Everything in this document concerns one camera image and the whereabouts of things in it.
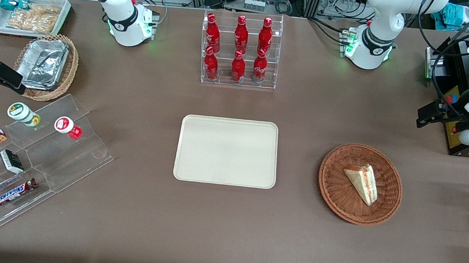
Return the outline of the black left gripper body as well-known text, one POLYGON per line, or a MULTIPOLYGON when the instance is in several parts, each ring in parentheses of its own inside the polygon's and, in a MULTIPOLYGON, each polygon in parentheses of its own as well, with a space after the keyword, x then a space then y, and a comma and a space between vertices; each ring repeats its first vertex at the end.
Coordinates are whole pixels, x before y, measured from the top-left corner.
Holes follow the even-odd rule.
POLYGON ((461 105, 449 104, 443 116, 443 124, 451 124, 456 132, 469 130, 469 113, 461 105))

